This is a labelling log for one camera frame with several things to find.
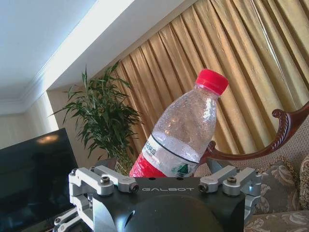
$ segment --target bamboo plant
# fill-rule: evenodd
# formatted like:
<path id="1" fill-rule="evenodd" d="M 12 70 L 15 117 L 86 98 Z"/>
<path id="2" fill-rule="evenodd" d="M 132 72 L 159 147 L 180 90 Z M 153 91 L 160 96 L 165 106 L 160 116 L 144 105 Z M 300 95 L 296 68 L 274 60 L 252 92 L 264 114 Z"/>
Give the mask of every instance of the bamboo plant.
<path id="1" fill-rule="evenodd" d="M 122 93 L 117 83 L 130 88 L 128 82 L 112 75 L 118 63 L 109 67 L 101 78 L 88 80 L 87 68 L 82 74 L 83 89 L 67 91 L 68 103 L 59 111 L 66 111 L 63 123 L 75 118 L 75 129 L 85 148 L 89 150 L 88 158 L 96 148 L 107 151 L 109 158 L 116 158 L 116 171 L 127 175 L 132 161 L 127 150 L 133 154 L 129 138 L 135 135 L 132 125 L 142 123 L 139 113 L 124 104 L 128 95 Z"/>

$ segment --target curtain fold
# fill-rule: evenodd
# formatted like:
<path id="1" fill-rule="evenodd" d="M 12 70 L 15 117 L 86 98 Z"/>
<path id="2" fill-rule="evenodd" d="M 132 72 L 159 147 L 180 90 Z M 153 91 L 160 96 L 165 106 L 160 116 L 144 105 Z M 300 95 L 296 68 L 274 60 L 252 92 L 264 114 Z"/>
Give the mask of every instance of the curtain fold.
<path id="1" fill-rule="evenodd" d="M 228 153 L 250 153 L 274 138 L 271 112 L 309 100 L 308 1 L 199 0 L 125 57 L 116 74 L 144 124 L 136 156 L 164 110 L 212 69 L 229 80 L 213 139 Z"/>

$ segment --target ceiling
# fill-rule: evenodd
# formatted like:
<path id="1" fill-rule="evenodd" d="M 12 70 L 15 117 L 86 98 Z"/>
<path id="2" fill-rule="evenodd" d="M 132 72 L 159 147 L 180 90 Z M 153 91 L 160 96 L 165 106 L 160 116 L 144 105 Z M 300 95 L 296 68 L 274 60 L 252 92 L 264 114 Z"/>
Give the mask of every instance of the ceiling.
<path id="1" fill-rule="evenodd" d="M 196 0 L 4 0 L 0 115 L 25 112 L 47 90 L 92 78 Z"/>
<path id="2" fill-rule="evenodd" d="M 0 100 L 20 98 L 96 0 L 2 0 Z"/>

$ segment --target upholstered sofa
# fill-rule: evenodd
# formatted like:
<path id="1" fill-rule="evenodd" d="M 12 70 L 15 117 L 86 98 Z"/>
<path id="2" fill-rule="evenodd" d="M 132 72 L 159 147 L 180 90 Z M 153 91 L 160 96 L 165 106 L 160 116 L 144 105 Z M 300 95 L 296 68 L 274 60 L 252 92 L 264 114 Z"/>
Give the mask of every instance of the upholstered sofa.
<path id="1" fill-rule="evenodd" d="M 216 150 L 212 141 L 195 176 L 210 175 L 207 159 L 227 160 L 262 174 L 261 201 L 245 232 L 309 232 L 309 102 L 287 113 L 274 110 L 279 130 L 263 150 L 244 155 Z"/>

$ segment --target black tv screen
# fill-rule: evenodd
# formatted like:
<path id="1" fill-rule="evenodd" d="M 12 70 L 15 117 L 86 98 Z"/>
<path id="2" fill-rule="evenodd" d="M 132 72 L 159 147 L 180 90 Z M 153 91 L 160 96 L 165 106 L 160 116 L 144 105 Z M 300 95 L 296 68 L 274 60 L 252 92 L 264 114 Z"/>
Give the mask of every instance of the black tv screen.
<path id="1" fill-rule="evenodd" d="M 65 129 L 0 150 L 0 232 L 72 208 L 68 174 L 76 167 Z"/>

